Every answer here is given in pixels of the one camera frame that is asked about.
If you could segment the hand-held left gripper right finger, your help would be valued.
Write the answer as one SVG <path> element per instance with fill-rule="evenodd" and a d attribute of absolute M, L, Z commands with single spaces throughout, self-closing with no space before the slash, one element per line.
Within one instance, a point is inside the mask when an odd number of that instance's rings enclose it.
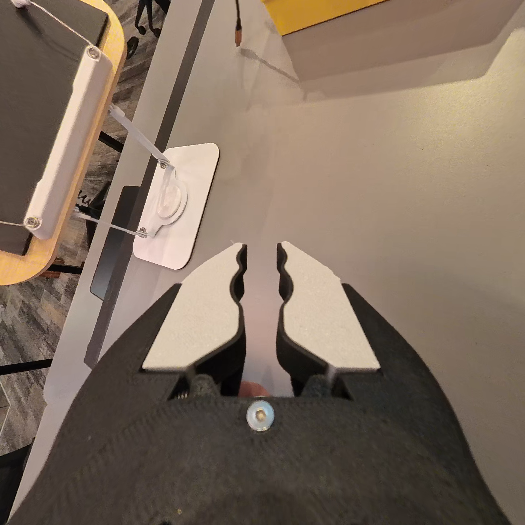
<path fill-rule="evenodd" d="M 348 373 L 378 373 L 379 360 L 341 279 L 288 241 L 277 245 L 277 270 L 276 354 L 292 385 L 317 375 L 332 384 Z"/>

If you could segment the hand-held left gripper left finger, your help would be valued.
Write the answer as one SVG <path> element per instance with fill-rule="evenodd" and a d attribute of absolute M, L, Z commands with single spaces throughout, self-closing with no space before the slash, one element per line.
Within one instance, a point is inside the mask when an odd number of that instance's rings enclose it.
<path fill-rule="evenodd" d="M 142 364 L 146 372 L 209 375 L 216 383 L 241 373 L 246 357 L 244 295 L 247 246 L 233 244 L 181 283 Z"/>

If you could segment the wooden board with black panel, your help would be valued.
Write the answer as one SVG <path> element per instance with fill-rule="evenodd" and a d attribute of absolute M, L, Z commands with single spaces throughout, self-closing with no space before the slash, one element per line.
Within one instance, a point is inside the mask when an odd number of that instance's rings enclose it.
<path fill-rule="evenodd" d="M 108 1 L 1 1 L 1 285 L 55 260 L 125 51 Z"/>

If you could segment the yellow plastic bin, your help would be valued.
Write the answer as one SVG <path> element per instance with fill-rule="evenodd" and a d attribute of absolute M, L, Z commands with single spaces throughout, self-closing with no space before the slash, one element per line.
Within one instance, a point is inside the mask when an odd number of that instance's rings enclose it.
<path fill-rule="evenodd" d="M 262 1 L 281 36 L 351 14 L 383 1 Z"/>

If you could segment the white mount plate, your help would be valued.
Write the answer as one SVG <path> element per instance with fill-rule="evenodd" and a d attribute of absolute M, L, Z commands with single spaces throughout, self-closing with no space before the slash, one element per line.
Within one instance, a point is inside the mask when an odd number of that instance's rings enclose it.
<path fill-rule="evenodd" d="M 168 10 L 132 121 L 162 152 L 167 149 L 213 5 L 214 1 L 172 1 Z M 138 186 L 139 193 L 128 229 L 137 227 L 156 166 L 154 157 L 135 139 L 127 139 L 110 185 L 102 219 L 112 219 L 124 186 Z M 75 299 L 80 299 L 81 290 L 91 285 L 109 229 L 102 225 L 96 229 Z M 132 250 L 133 236 L 129 235 L 122 242 L 104 300 L 91 292 L 85 299 L 80 299 L 84 313 L 80 314 L 80 327 L 75 329 L 74 342 L 89 369 L 93 369 L 100 358 Z"/>

